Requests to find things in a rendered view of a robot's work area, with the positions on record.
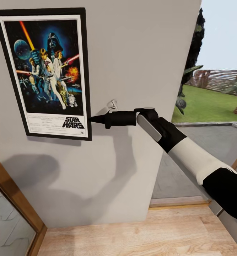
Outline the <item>poster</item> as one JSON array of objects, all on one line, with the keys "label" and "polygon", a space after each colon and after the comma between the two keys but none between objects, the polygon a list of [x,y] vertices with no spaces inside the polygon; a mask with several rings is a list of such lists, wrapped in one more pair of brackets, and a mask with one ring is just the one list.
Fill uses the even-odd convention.
[{"label": "poster", "polygon": [[86,9],[0,10],[0,41],[26,135],[92,141]]}]

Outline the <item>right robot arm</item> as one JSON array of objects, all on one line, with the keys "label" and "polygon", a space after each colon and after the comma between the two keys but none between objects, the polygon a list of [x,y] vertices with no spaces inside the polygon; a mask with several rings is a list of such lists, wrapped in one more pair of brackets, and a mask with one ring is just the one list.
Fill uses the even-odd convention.
[{"label": "right robot arm", "polygon": [[[158,116],[153,107],[118,111],[116,99],[102,116],[88,118],[91,122],[111,126],[142,127],[174,160],[193,184],[210,200],[216,201],[237,223],[237,172],[209,154],[179,131],[173,123]],[[115,107],[115,108],[112,108]],[[139,112],[138,115],[136,113]]]}]

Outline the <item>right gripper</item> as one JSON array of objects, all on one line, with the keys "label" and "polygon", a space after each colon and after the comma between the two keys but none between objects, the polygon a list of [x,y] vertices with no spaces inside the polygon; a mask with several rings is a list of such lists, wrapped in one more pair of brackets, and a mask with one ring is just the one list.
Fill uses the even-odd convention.
[{"label": "right gripper", "polygon": [[112,113],[107,112],[102,116],[93,116],[88,118],[91,122],[103,123],[106,129],[110,129],[111,126],[126,126],[126,111],[114,111]]}]

